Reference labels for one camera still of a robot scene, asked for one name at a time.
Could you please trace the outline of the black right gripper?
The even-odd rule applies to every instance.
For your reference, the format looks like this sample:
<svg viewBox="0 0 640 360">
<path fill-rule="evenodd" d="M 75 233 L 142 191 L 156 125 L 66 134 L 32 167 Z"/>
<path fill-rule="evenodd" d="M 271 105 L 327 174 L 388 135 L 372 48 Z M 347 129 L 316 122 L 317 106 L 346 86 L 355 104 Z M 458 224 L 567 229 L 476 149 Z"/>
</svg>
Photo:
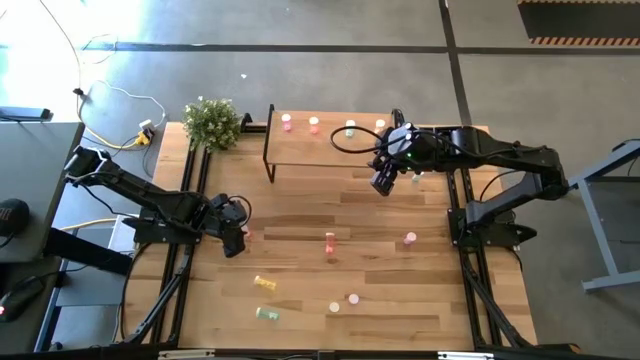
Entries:
<svg viewBox="0 0 640 360">
<path fill-rule="evenodd" d="M 370 167 L 374 175 L 372 187 L 382 196 L 389 196 L 397 176 L 413 172 L 420 175 L 427 168 L 429 150 L 418 129 L 407 123 L 395 129 L 387 129 L 384 137 L 376 142 Z"/>
</svg>

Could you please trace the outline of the wooden shelf black metal legs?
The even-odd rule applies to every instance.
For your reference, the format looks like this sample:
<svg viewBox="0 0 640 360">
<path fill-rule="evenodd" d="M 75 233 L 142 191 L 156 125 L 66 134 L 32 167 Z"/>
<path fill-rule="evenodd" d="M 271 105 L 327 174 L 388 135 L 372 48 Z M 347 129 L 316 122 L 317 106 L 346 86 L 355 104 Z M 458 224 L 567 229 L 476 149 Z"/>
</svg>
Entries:
<svg viewBox="0 0 640 360">
<path fill-rule="evenodd" d="M 291 115 L 292 129 L 282 128 L 281 116 Z M 310 133 L 309 118 L 319 118 L 319 132 Z M 345 122 L 354 120 L 354 135 L 345 136 Z M 263 162 L 270 181 L 275 180 L 278 166 L 347 167 L 364 168 L 373 158 L 371 153 L 347 154 L 334 148 L 365 149 L 375 145 L 375 123 L 383 119 L 386 126 L 393 124 L 389 113 L 349 113 L 301 110 L 278 110 L 269 106 Z"/>
</svg>

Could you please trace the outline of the green potted plant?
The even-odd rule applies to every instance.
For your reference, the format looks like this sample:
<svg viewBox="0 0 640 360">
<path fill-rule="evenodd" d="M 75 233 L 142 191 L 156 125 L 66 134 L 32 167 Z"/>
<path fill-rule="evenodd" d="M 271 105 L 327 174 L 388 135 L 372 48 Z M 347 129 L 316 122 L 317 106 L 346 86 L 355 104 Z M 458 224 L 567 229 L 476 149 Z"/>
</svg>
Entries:
<svg viewBox="0 0 640 360">
<path fill-rule="evenodd" d="M 209 152 L 233 147 L 241 132 L 241 117 L 232 100 L 224 98 L 199 96 L 184 107 L 182 124 L 190 147 L 203 147 Z"/>
</svg>

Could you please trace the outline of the white flat board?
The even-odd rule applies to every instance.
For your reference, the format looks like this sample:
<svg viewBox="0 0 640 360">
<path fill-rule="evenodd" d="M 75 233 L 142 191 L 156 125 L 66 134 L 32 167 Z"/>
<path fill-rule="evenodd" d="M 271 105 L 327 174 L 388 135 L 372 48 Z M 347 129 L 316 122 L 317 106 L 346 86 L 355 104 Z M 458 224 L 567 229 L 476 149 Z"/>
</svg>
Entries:
<svg viewBox="0 0 640 360">
<path fill-rule="evenodd" d="M 126 225 L 125 219 L 122 215 L 116 217 L 108 248 L 119 253 L 133 253 L 137 247 L 134 242 L 135 229 Z"/>
</svg>

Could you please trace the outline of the black desk foot beam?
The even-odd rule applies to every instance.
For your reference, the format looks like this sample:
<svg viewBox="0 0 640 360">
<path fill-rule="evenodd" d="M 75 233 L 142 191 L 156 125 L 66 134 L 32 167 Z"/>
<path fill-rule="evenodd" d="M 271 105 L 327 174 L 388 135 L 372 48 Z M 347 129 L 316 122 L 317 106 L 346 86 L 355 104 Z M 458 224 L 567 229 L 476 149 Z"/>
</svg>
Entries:
<svg viewBox="0 0 640 360">
<path fill-rule="evenodd" d="M 119 275 L 126 275 L 132 265 L 127 255 L 56 228 L 50 229 L 43 253 Z"/>
</svg>

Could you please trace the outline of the grey desk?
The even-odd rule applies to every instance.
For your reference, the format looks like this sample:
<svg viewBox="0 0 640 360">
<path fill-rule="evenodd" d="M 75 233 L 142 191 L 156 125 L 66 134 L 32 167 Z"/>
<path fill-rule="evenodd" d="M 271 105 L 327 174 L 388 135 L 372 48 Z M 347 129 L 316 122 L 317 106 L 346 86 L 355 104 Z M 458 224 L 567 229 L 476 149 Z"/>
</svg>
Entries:
<svg viewBox="0 0 640 360">
<path fill-rule="evenodd" d="M 64 189 L 63 168 L 84 133 L 80 122 L 0 122 L 0 201 L 29 207 L 26 228 L 0 248 L 0 263 L 39 258 Z"/>
</svg>

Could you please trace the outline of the black cap red logo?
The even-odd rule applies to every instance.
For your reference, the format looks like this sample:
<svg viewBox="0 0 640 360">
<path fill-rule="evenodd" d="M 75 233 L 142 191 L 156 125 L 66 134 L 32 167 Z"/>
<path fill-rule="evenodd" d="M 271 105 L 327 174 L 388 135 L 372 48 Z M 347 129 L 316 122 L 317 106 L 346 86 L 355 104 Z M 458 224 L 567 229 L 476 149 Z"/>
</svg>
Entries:
<svg viewBox="0 0 640 360">
<path fill-rule="evenodd" d="M 0 201 L 0 236 L 21 233 L 29 223 L 30 209 L 26 202 L 11 198 Z"/>
</svg>

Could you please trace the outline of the black mat hazard stripe edge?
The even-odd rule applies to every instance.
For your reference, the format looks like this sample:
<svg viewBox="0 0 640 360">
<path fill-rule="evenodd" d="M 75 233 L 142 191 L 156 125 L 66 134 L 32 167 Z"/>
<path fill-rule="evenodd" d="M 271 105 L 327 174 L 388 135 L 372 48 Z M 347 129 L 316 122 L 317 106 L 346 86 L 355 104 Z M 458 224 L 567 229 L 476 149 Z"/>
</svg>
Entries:
<svg viewBox="0 0 640 360">
<path fill-rule="evenodd" d="M 640 0 L 519 0 L 532 44 L 640 46 Z"/>
</svg>

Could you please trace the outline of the black computer mouse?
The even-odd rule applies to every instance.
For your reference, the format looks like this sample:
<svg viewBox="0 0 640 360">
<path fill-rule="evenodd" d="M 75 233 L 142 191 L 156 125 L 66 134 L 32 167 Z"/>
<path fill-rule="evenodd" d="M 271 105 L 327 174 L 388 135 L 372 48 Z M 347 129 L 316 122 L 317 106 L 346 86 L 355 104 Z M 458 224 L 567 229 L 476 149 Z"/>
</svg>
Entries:
<svg viewBox="0 0 640 360">
<path fill-rule="evenodd" d="M 43 290 L 43 281 L 36 276 L 17 282 L 0 298 L 0 323 L 17 319 Z"/>
</svg>

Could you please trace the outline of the dark flat device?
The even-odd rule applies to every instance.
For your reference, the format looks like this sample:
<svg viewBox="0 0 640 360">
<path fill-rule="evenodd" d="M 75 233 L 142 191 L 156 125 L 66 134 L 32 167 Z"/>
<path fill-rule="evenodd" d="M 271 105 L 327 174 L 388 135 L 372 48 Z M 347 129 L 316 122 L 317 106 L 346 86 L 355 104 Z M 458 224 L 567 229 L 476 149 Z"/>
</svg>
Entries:
<svg viewBox="0 0 640 360">
<path fill-rule="evenodd" d="M 47 108 L 0 106 L 0 120 L 3 121 L 50 121 L 51 111 Z"/>
</svg>

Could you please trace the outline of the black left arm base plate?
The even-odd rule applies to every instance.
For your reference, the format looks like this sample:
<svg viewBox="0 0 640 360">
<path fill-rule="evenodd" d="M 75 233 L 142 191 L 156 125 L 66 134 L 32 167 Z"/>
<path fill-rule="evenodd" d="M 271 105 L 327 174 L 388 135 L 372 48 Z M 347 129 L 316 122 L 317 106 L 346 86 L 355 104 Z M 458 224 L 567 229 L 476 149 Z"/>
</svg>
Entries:
<svg viewBox="0 0 640 360">
<path fill-rule="evenodd" d="M 202 234 L 204 216 L 198 209 L 143 208 L 138 217 L 127 217 L 123 223 L 135 230 L 136 243 L 194 245 Z"/>
</svg>

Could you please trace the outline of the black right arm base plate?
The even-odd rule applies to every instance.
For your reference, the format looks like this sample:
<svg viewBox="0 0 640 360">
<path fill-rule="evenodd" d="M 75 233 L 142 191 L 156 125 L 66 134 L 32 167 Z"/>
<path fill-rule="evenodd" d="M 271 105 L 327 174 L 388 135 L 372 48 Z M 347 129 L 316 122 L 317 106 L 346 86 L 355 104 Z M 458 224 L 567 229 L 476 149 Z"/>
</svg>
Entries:
<svg viewBox="0 0 640 360">
<path fill-rule="evenodd" d="M 447 212 L 451 243 L 454 246 L 477 248 L 483 246 L 514 247 L 537 236 L 531 227 L 516 224 L 513 210 L 498 215 L 486 224 L 468 225 L 464 209 Z"/>
</svg>

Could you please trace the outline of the silver frame bracket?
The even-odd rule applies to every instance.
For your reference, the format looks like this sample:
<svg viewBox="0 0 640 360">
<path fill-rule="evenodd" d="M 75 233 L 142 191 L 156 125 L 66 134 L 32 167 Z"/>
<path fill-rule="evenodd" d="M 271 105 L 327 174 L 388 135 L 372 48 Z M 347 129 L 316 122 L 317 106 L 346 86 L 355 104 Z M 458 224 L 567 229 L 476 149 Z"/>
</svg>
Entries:
<svg viewBox="0 0 640 360">
<path fill-rule="evenodd" d="M 209 349 L 174 349 L 160 351 L 157 360 L 192 360 L 215 357 L 215 351 Z"/>
<path fill-rule="evenodd" d="M 437 358 L 438 360 L 494 360 L 494 355 L 484 352 L 439 351 Z"/>
</svg>

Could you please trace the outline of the blue-grey metal frame table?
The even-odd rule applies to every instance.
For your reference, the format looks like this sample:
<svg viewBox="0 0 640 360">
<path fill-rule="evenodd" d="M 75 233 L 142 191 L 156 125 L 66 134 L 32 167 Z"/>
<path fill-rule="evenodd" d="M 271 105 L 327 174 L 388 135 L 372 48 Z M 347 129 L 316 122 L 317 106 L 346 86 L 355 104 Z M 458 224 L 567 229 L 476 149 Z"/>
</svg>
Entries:
<svg viewBox="0 0 640 360">
<path fill-rule="evenodd" d="M 640 284 L 640 269 L 621 271 L 610 244 L 640 245 L 640 176 L 613 176 L 625 164 L 640 159 L 640 139 L 616 145 L 607 157 L 569 178 L 579 192 L 593 229 L 607 274 L 584 281 L 585 292 Z"/>
</svg>

